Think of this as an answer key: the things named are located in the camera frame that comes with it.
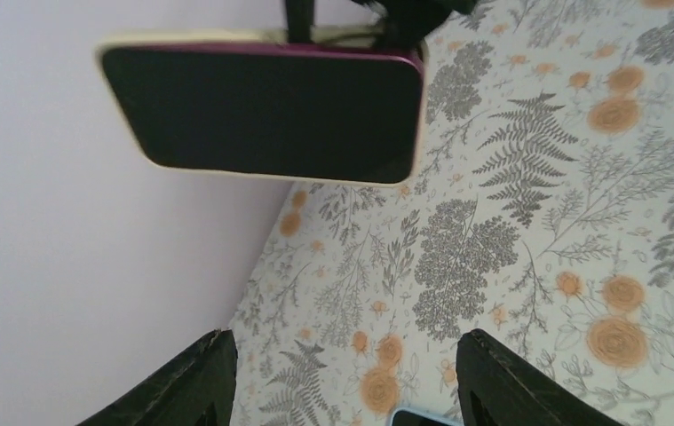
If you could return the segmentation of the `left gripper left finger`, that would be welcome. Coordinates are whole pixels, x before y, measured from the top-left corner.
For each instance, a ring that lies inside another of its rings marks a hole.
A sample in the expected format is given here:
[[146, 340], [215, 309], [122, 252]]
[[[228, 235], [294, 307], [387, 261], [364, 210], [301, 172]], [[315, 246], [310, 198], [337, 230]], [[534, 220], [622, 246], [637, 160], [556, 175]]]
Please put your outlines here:
[[228, 425], [236, 389], [231, 330], [213, 330], [82, 426]]

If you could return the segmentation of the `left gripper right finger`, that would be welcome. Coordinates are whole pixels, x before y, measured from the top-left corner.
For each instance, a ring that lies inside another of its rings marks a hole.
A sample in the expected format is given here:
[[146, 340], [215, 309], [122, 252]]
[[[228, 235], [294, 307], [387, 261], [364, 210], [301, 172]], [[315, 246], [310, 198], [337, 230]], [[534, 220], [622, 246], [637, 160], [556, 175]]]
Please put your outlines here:
[[479, 328], [458, 341], [456, 374], [465, 425], [621, 425]]

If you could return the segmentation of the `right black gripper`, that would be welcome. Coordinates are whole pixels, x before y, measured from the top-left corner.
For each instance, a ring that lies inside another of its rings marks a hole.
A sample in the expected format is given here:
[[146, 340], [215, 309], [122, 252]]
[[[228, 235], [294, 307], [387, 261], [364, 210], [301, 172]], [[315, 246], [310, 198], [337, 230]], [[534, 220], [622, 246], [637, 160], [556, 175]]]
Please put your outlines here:
[[[378, 50], [411, 50], [442, 26], [454, 13], [471, 15], [475, 0], [353, 0], [368, 8], [382, 7], [381, 32], [372, 47]], [[314, 0], [283, 1], [289, 43], [312, 43]]]

